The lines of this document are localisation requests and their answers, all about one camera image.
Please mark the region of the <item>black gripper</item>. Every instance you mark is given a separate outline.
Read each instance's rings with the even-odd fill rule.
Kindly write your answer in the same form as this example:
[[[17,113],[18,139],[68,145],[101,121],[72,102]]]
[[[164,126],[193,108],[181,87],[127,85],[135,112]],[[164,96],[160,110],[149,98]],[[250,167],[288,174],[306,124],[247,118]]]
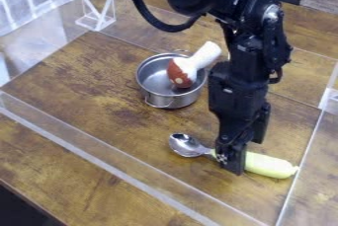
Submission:
[[[208,109],[219,120],[215,156],[219,166],[236,176],[246,167],[247,143],[262,144],[271,104],[266,95],[268,73],[219,62],[208,73]]]

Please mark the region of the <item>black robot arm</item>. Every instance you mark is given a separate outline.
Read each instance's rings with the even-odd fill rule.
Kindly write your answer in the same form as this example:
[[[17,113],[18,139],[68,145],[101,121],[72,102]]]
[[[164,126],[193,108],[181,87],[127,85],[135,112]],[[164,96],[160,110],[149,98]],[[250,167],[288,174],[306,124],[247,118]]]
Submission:
[[[291,46],[282,28],[280,0],[168,0],[185,16],[210,14],[219,23],[230,59],[208,73],[208,109],[219,120],[216,161],[239,175],[244,171],[247,143],[264,139],[271,105],[268,86],[282,78]]]

